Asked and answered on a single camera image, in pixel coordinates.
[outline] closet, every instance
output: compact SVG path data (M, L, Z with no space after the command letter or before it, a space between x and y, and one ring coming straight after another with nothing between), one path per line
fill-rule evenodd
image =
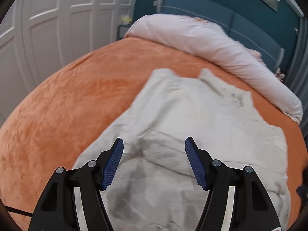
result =
M36 86L116 40L135 0L16 0L0 24L0 126Z

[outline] blue gripper pad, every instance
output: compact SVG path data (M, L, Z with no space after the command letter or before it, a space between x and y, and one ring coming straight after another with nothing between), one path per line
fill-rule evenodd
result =
M124 150L124 144L123 140L119 138L118 143L116 144L112 154L109 157L109 160L107 161L106 166L103 170L103 181L102 181L102 188L106 189L109 185L111 185L112 180L116 174L116 170L118 168L118 165L120 163L122 154Z
M207 190L208 183L206 181L206 170L201 162L201 159L196 151L198 148L189 138L185 140L185 152L189 163L192 167L192 171L195 175L198 185L202 186L204 190Z

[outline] orange bedsheet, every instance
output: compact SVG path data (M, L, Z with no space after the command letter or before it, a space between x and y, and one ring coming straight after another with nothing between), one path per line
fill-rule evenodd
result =
M190 54L139 38L127 38L93 51L39 85L0 129L0 197L7 206L33 212L51 174L71 169L76 158L122 114L158 68L196 78L202 68L252 92L255 107L269 124L284 130L288 144L288 187L297 218L302 171L308 155L298 125L245 82ZM30 218L12 214L23 230Z

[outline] white garment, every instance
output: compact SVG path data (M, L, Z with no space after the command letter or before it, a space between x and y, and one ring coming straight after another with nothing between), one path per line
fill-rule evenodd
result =
M296 123L302 120L300 99L215 23L188 16L147 15L130 27L127 36L156 41L213 62L247 82Z
M290 196L283 131L263 121L250 92L228 85L208 69L199 79L180 78L170 69L153 71L131 107L79 156L73 168L96 160L116 137L122 138L121 162L113 183L101 194L114 229L195 230L208 193L197 185L187 159L188 136L229 167L252 166L286 229ZM229 200L222 230L229 228L231 194ZM80 200L76 205L81 230L86 230Z

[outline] metal screw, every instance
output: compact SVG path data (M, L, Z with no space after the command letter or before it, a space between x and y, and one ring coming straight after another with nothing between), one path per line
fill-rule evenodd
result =
M59 168L56 169L57 174L61 174L63 171L64 171L64 168L62 168L62 167L59 167Z
M247 167L245 168L245 170L246 170L248 173L252 173L252 172L254 171L254 169L253 169L252 167L250 167L250 166L247 166Z
M221 165L221 162L219 160L213 160L212 163L215 167L219 167Z
M96 161L89 161L88 166L89 167L94 167L96 165Z

